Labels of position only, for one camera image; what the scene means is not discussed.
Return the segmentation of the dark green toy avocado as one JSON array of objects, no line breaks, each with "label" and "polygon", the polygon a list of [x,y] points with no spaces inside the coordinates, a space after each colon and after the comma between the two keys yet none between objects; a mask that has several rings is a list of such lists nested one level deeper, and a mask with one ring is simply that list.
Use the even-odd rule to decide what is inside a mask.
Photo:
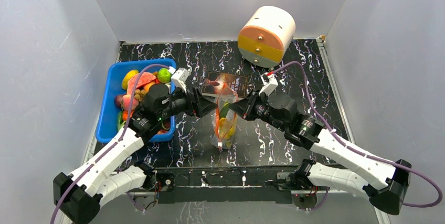
[{"label": "dark green toy avocado", "polygon": [[219,110],[218,120],[226,118],[229,111],[229,103],[225,103],[225,105]]}]

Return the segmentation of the clear zip top bag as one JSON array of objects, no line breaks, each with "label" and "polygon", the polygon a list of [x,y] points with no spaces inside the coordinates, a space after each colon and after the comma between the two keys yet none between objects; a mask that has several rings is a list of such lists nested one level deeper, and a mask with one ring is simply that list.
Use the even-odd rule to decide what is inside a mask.
[{"label": "clear zip top bag", "polygon": [[212,144],[220,151],[228,150],[233,145],[238,117],[230,108],[230,105],[237,101],[236,91],[223,82],[215,98],[217,109],[213,116],[214,136]]}]

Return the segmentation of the yellow toy banana bunch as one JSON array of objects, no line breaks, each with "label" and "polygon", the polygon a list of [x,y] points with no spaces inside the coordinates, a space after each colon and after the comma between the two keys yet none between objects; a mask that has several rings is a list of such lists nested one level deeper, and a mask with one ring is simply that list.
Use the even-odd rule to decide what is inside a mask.
[{"label": "yellow toy banana bunch", "polygon": [[237,118],[223,118],[218,121],[218,146],[221,148],[230,148],[232,146],[232,137],[235,134]]}]

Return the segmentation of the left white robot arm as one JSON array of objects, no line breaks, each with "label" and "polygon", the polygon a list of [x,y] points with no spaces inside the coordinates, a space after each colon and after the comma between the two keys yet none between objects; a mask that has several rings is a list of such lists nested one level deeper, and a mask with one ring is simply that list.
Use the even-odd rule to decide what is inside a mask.
[{"label": "left white robot arm", "polygon": [[202,118],[218,107],[206,99],[197,88],[190,91],[177,87],[170,91],[155,84],[127,119],[117,135],[85,164],[68,175],[61,172],[53,179],[55,210],[73,223],[90,223],[101,207],[119,195],[135,188],[151,190],[157,177],[146,166],[132,166],[112,175],[130,155],[144,147],[170,117],[185,113]]}]

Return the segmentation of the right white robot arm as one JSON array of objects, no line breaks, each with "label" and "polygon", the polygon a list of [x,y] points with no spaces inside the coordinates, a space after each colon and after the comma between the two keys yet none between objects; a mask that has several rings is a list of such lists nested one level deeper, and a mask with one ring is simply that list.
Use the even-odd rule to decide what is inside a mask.
[{"label": "right white robot arm", "polygon": [[373,160],[364,150],[354,152],[354,144],[337,141],[324,124],[299,111],[298,104],[287,94],[267,97],[258,91],[229,105],[246,121],[260,119],[284,133],[293,145],[333,159],[341,168],[305,159],[294,173],[278,173],[274,181],[281,190],[328,187],[367,199],[375,208],[398,215],[407,192],[410,175],[396,166]]}]

